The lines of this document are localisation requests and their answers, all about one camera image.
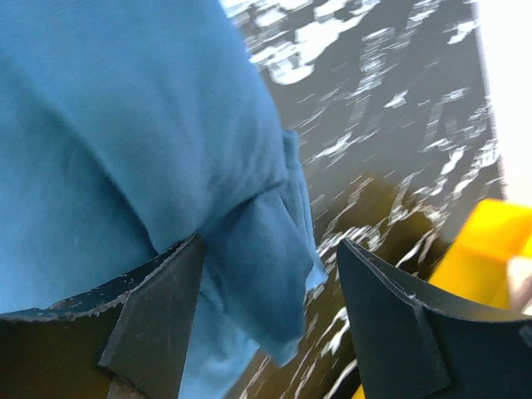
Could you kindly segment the beige t-shirt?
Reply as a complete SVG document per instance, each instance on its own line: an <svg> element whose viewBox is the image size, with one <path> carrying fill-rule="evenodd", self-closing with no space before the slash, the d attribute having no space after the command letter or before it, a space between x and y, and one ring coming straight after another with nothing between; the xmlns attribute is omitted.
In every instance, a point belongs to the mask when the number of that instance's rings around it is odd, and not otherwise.
<svg viewBox="0 0 532 399"><path fill-rule="evenodd" d="M514 257L507 263L507 283L510 306L515 311L531 315L531 259Z"/></svg>

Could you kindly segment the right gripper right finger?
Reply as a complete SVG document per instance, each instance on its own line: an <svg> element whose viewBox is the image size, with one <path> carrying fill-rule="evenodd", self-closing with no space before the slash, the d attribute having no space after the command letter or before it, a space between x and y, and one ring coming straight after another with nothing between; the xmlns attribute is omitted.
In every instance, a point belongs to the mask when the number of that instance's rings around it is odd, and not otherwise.
<svg viewBox="0 0 532 399"><path fill-rule="evenodd" d="M448 293L343 240L337 265L367 398L529 398L531 318Z"/></svg>

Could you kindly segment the blue t-shirt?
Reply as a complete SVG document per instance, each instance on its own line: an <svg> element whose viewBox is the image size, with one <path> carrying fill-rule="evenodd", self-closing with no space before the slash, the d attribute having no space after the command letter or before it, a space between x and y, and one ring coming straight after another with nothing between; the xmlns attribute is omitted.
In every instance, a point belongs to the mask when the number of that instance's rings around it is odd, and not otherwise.
<svg viewBox="0 0 532 399"><path fill-rule="evenodd" d="M1 4L1 309L206 245L182 398L298 352L325 281L298 135L216 1Z"/></svg>

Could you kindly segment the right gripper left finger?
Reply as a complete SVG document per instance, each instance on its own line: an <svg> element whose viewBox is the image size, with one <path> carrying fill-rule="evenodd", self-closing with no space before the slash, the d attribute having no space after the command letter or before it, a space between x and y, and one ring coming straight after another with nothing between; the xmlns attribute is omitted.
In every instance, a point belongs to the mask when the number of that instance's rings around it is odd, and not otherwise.
<svg viewBox="0 0 532 399"><path fill-rule="evenodd" d="M193 236L91 291L4 313L2 397L177 397L203 258Z"/></svg>

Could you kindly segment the yellow plastic bin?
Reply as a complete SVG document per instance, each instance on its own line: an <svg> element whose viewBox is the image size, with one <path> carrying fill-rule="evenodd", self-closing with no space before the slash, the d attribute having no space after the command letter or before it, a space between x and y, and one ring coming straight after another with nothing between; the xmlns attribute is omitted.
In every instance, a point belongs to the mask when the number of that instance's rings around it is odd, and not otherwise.
<svg viewBox="0 0 532 399"><path fill-rule="evenodd" d="M516 312L510 307L506 265L514 257L530 256L530 208L486 199L476 206L432 276L424 281L461 298ZM356 397L367 398L362 385Z"/></svg>

